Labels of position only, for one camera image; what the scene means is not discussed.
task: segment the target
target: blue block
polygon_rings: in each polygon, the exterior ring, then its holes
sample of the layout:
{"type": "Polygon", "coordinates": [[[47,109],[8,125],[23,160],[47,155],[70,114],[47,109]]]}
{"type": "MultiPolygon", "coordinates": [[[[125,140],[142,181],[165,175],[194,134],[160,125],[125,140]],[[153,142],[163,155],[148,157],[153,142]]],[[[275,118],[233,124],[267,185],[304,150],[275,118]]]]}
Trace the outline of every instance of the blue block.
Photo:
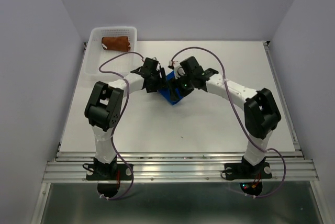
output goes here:
{"type": "MultiPolygon", "coordinates": [[[[167,76],[166,76],[166,80],[170,80],[171,78],[173,78],[174,77],[174,71],[172,71],[170,74],[168,74],[167,76]]],[[[178,103],[180,100],[182,100],[182,96],[180,95],[180,93],[179,93],[179,90],[178,89],[176,89],[176,92],[177,92],[177,94],[178,94],[178,96],[179,96],[179,100],[178,101],[171,101],[170,100],[170,91],[169,91],[169,89],[167,89],[167,88],[165,88],[165,89],[160,89],[160,90],[158,90],[158,92],[160,93],[160,94],[162,94],[162,96],[163,97],[165,97],[165,99],[167,100],[167,101],[169,101],[169,103],[171,104],[171,105],[175,105],[176,103],[178,103]]]]}

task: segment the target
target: white plastic basket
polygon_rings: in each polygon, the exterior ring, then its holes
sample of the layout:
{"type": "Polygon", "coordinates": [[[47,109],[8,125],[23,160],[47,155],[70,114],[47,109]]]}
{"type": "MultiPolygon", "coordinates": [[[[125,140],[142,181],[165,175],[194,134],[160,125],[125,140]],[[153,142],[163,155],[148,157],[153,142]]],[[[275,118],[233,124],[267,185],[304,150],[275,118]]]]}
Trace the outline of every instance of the white plastic basket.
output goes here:
{"type": "MultiPolygon", "coordinates": [[[[84,58],[84,75],[86,79],[97,81],[113,81],[119,79],[116,75],[99,72],[99,66],[107,60],[121,54],[119,51],[104,50],[101,45],[102,37],[127,36],[130,51],[136,51],[137,30],[134,27],[100,27],[92,30],[84,58]]],[[[123,55],[103,67],[103,70],[114,71],[125,76],[136,68],[134,54],[123,55]]]]}

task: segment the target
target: brown object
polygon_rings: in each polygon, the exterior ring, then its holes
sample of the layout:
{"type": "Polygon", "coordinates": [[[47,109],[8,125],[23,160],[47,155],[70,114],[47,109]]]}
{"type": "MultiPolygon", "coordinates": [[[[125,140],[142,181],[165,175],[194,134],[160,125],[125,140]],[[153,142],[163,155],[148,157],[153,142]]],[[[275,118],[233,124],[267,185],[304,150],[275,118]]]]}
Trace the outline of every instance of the brown object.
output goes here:
{"type": "Polygon", "coordinates": [[[128,52],[130,50],[130,42],[128,37],[103,37],[101,44],[104,50],[115,50],[128,52]]]}

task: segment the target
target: black mount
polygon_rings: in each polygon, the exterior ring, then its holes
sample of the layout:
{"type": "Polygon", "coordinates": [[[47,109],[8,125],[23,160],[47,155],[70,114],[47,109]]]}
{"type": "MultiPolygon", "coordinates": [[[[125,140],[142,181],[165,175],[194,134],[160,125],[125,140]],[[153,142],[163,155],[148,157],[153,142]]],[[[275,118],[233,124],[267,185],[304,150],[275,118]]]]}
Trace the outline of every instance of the black mount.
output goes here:
{"type": "Polygon", "coordinates": [[[147,90],[147,93],[156,92],[166,85],[165,70],[164,68],[157,67],[159,62],[155,59],[146,58],[143,66],[131,71],[144,78],[143,89],[147,90]]]}
{"type": "Polygon", "coordinates": [[[248,132],[255,138],[265,139],[266,135],[277,128],[282,116],[270,90],[257,91],[244,103],[244,122],[248,132]]]}
{"type": "Polygon", "coordinates": [[[124,91],[109,87],[103,82],[96,82],[85,108],[85,117],[91,126],[98,126],[104,131],[116,126],[122,106],[124,91]],[[108,99],[107,105],[102,101],[108,99]]]}
{"type": "Polygon", "coordinates": [[[214,74],[218,74],[217,70],[208,68],[204,71],[203,67],[199,65],[195,57],[189,57],[180,62],[187,79],[190,80],[194,88],[202,89],[207,92],[206,82],[214,74]]]}
{"type": "Polygon", "coordinates": [[[93,164],[88,164],[87,168],[94,171],[93,174],[86,175],[87,181],[116,181],[118,172],[120,172],[120,180],[131,180],[131,175],[126,174],[127,166],[125,164],[117,164],[116,157],[110,164],[104,164],[94,158],[93,164]]]}
{"type": "Polygon", "coordinates": [[[252,180],[258,174],[262,179],[272,178],[269,163],[265,162],[265,158],[257,165],[253,166],[242,157],[241,163],[226,163],[224,170],[226,180],[252,180]]]}

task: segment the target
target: white platform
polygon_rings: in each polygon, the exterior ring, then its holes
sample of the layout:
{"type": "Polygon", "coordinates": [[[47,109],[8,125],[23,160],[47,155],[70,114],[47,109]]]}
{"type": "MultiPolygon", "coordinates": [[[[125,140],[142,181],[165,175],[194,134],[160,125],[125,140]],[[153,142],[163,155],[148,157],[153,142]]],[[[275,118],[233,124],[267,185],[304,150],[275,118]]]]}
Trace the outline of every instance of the white platform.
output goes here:
{"type": "MultiPolygon", "coordinates": [[[[137,52],[156,57],[166,68],[179,50],[199,46],[213,51],[225,65],[227,78],[250,88],[270,89],[282,114],[268,147],[294,151],[293,141],[262,42],[231,41],[139,41],[137,52]]],[[[199,64],[221,72],[213,56],[200,50],[185,51],[182,60],[195,56],[199,64]]],[[[76,86],[61,152],[94,152],[93,132],[84,109],[96,81],[83,79],[76,86]]],[[[243,112],[238,108],[240,117],[243,112]]],[[[178,104],[170,105],[160,94],[131,94],[128,107],[115,132],[121,152],[243,152],[247,146],[230,104],[221,97],[194,91],[178,104]]]]}

